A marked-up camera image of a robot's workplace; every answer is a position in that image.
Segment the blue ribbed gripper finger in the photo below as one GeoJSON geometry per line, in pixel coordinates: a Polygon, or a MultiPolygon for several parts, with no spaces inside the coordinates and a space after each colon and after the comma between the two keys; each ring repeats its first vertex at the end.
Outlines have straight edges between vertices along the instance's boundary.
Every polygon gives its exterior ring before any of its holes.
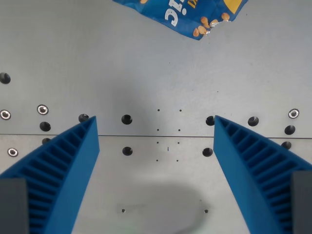
{"type": "Polygon", "coordinates": [[[72,232],[98,155],[97,118],[91,117],[1,173],[26,181],[30,233],[72,232]]]}
{"type": "Polygon", "coordinates": [[[214,118],[214,153],[250,233],[311,233],[309,162],[220,116],[214,118]]]}

